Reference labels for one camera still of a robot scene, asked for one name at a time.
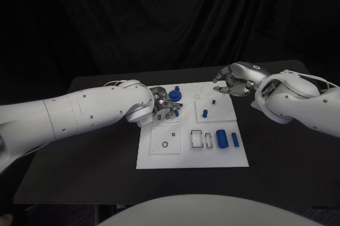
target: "black table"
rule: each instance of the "black table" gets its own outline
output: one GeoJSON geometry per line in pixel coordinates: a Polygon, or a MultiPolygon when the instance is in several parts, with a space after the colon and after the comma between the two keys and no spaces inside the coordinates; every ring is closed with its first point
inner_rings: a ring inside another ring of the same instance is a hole
{"type": "MultiPolygon", "coordinates": [[[[295,60],[257,63],[270,73],[306,73],[295,60]]],[[[69,92],[136,79],[145,85],[204,82],[223,66],[76,78],[69,92]]],[[[38,150],[14,203],[141,203],[178,194],[216,194],[275,205],[340,205],[340,139],[298,121],[282,125],[231,97],[249,168],[135,169],[139,128],[115,125],[38,150]]]]}

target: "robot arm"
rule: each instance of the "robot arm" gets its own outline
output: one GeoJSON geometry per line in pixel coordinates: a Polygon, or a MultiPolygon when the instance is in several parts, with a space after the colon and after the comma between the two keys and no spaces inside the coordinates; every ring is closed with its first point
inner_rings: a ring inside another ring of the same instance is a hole
{"type": "Polygon", "coordinates": [[[33,148],[113,124],[123,116],[141,127],[161,109],[181,107],[164,88],[136,80],[56,98],[0,106],[0,172],[33,148]]]}
{"type": "Polygon", "coordinates": [[[285,70],[269,75],[263,68],[236,62],[217,73],[213,82],[226,75],[228,87],[214,87],[214,91],[246,96],[254,90],[252,107],[277,123],[286,124],[293,118],[311,129],[340,138],[340,88],[318,91],[315,85],[285,70]]]}

